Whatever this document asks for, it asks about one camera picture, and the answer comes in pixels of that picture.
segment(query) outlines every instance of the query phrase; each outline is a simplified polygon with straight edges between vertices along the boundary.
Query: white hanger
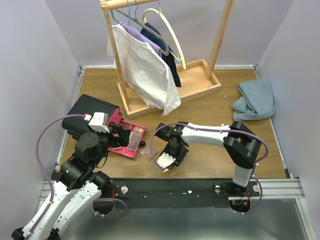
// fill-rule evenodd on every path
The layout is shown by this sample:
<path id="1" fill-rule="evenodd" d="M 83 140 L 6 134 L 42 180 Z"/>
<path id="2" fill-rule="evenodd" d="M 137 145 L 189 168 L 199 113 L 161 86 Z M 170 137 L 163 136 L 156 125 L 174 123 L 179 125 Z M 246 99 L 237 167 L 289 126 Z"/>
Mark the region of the white hanger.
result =
<path id="1" fill-rule="evenodd" d="M 172 51 L 170 51 L 170 53 L 172 54 L 172 56 L 174 56 L 174 58 L 178 61 L 178 62 L 182 62 L 182 67 L 183 69 L 185 70 L 187 67 L 186 67 L 186 61 L 185 61 L 185 57 L 184 57 L 184 54 L 182 52 L 182 49 L 180 47 L 180 44 L 178 42 L 178 39 L 176 37 L 176 34 L 174 32 L 174 30 L 172 29 L 170 23 L 168 22 L 168 20 L 166 19 L 166 17 L 162 14 L 161 12 L 161 6 L 160 6 L 160 3 L 159 3 L 159 11 L 154 9 L 154 8 L 148 8 L 147 10 L 145 10 L 142 14 L 142 19 L 144 20 L 144 22 L 148 22 L 148 17 L 147 17 L 147 12 L 149 11 L 153 11 L 155 12 L 156 14 L 158 14 L 161 19 L 163 20 L 164 24 L 167 26 L 167 28 L 169 29 L 169 32 L 170 34 L 172 35 L 172 38 L 174 40 L 174 43 L 176 45 L 176 48 L 178 49 L 178 54 L 177 56 L 174 55 L 174 53 Z"/>

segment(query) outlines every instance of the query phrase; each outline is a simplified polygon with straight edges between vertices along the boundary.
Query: gray wall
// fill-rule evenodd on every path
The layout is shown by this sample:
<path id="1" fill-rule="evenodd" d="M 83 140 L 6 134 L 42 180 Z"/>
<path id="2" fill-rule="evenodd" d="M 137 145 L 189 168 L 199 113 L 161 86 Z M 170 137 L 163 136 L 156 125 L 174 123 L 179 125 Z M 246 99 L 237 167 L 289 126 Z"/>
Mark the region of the gray wall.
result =
<path id="1" fill-rule="evenodd" d="M 299 176 L 320 239 L 320 2 L 295 0 L 266 49 L 258 76 L 269 78 L 272 118 L 284 160 Z"/>
<path id="2" fill-rule="evenodd" d="M 43 0 L 2 1 L 0 23 L 0 239 L 8 240 L 36 213 L 44 181 L 36 139 L 71 107 L 79 67 Z M 40 143 L 47 171 L 63 133 L 57 124 Z"/>
<path id="3" fill-rule="evenodd" d="M 110 65 L 107 56 L 107 28 L 99 0 L 45 0 L 69 47 L 81 66 Z M 236 3 L 218 65 L 257 64 L 293 0 L 239 0 Z M 214 37 L 222 14 L 224 0 L 164 0 L 163 14 L 180 42 L 187 62 L 210 57 Z M 147 8 L 158 9 L 157 2 L 139 6 L 138 18 Z M 135 6 L 131 8 L 134 16 Z M 116 17 L 126 22 L 128 19 Z M 169 31 L 160 17 L 149 14 L 149 22 L 167 39 L 173 49 Z"/>

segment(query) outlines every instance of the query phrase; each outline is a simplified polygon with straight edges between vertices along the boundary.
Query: wooden rod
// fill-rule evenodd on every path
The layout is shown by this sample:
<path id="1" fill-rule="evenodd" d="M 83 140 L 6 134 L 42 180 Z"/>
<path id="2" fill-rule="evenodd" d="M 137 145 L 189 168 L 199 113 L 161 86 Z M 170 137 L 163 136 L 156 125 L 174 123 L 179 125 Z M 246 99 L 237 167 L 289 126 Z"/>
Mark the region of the wooden rod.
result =
<path id="1" fill-rule="evenodd" d="M 130 6 L 139 5 L 139 4 L 146 4 L 155 2 L 157 0 L 129 0 Z M 102 8 L 108 8 L 110 10 L 116 10 L 120 8 L 128 7 L 128 1 L 127 0 L 110 0 L 110 1 L 102 1 L 100 0 L 101 7 Z"/>
<path id="2" fill-rule="evenodd" d="M 129 104 L 126 83 L 125 83 L 124 75 L 123 75 L 121 64 L 120 64 L 120 59 L 119 59 L 119 54 L 118 54 L 118 50 L 117 50 L 114 31 L 112 30 L 111 20 L 110 20 L 110 16 L 109 16 L 109 10 L 107 7 L 103 8 L 102 10 L 103 10 L 106 28 L 108 29 L 108 33 L 109 33 L 110 43 L 112 46 L 112 51 L 113 51 L 113 55 L 114 55 L 114 59 L 115 59 L 115 63 L 116 63 L 116 68 L 118 70 L 123 95 L 124 95 L 126 104 Z"/>
<path id="3" fill-rule="evenodd" d="M 211 50 L 210 59 L 205 71 L 205 77 L 208 80 L 210 79 L 212 71 L 215 68 L 215 64 L 221 49 L 222 42 L 225 37 L 225 33 L 227 31 L 235 4 L 236 4 L 236 0 L 225 0 L 222 16 L 220 19 L 220 24 L 215 34 L 215 39 L 214 39 L 213 47 Z"/>

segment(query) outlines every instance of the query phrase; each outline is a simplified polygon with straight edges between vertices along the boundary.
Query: gray floor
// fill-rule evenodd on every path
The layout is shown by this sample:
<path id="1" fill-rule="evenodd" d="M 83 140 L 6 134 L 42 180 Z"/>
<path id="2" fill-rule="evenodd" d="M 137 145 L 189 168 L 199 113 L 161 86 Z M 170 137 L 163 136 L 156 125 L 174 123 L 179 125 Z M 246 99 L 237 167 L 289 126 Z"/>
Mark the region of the gray floor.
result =
<path id="1" fill-rule="evenodd" d="M 102 219 L 86 209 L 61 240 L 307 240 L 306 236 L 295 199 L 269 199 L 244 216 L 226 208 L 171 208 L 131 209 L 120 219 Z"/>

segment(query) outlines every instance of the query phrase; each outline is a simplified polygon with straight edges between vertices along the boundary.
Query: purple shirt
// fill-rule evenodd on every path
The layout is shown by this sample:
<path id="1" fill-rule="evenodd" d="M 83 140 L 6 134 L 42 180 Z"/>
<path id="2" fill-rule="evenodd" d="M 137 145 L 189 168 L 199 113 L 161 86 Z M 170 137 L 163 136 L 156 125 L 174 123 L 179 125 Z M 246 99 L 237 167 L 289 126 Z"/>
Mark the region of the purple shirt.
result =
<path id="1" fill-rule="evenodd" d="M 120 25 L 124 28 L 124 30 L 128 34 L 130 34 L 135 39 L 137 39 L 143 43 L 146 41 L 152 47 L 152 49 L 155 51 L 155 53 L 158 54 L 160 58 L 162 57 L 160 47 L 157 44 L 155 44 L 153 41 L 149 40 L 146 36 L 143 36 L 143 38 L 142 38 L 141 34 L 138 31 L 134 30 L 131 26 L 128 26 L 124 22 L 120 22 Z"/>

